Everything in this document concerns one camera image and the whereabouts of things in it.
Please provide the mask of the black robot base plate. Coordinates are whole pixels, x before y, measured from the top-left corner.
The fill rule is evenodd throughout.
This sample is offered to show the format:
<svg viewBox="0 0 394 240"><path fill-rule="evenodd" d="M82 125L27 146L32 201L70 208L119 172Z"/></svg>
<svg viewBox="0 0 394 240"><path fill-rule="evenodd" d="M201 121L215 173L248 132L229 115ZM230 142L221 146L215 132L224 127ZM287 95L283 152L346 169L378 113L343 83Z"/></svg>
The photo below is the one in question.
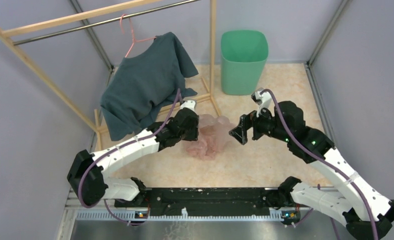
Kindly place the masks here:
<svg viewBox="0 0 394 240"><path fill-rule="evenodd" d="M274 210L298 213L303 205L288 193L266 187L146 188L133 200L114 202L117 209L149 211L151 217L179 216L183 209L191 217L268 216Z"/></svg>

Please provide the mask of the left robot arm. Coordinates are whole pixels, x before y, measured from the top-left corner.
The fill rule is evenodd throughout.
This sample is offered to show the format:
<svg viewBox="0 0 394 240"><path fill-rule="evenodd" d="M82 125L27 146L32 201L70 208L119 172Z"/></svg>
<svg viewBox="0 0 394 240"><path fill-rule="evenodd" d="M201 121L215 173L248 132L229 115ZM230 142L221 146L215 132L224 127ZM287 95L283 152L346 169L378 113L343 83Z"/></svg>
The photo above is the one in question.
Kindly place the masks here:
<svg viewBox="0 0 394 240"><path fill-rule="evenodd" d="M128 201L139 207L145 202L144 184L137 178L112 178L113 172L146 155L173 147L180 141L193 142L199 135L199 116L194 102L180 107L167 123L155 122L138 135L104 150L78 152L67 181L80 204L92 208L100 200Z"/></svg>

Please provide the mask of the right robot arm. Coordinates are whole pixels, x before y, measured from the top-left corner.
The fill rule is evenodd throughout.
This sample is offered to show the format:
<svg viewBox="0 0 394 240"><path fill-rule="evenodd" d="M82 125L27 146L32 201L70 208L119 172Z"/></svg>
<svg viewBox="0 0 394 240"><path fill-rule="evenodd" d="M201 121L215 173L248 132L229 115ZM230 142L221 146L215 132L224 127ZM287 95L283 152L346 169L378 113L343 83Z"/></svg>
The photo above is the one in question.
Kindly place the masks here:
<svg viewBox="0 0 394 240"><path fill-rule="evenodd" d="M229 134L239 143L263 136L287 144L288 150L327 178L338 195L288 177L280 186L278 200L284 206L306 205L341 223L358 240L382 239L392 228L394 199L369 185L343 158L335 144L320 130L306 125L303 110L292 101L281 101L273 111L264 108L240 117Z"/></svg>

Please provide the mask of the pink plastic trash bag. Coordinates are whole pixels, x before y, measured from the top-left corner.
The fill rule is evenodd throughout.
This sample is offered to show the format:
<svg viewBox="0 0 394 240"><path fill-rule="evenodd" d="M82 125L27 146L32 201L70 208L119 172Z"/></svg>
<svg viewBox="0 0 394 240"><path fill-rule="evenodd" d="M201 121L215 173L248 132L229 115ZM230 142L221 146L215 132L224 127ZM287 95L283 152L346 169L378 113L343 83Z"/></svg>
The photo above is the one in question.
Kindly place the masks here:
<svg viewBox="0 0 394 240"><path fill-rule="evenodd" d="M196 141L186 141L183 144L185 151L194 158L213 160L221 153L226 144L232 141L229 131L234 125L226 116L215 117L210 114L201 114L198 123L198 138Z"/></svg>

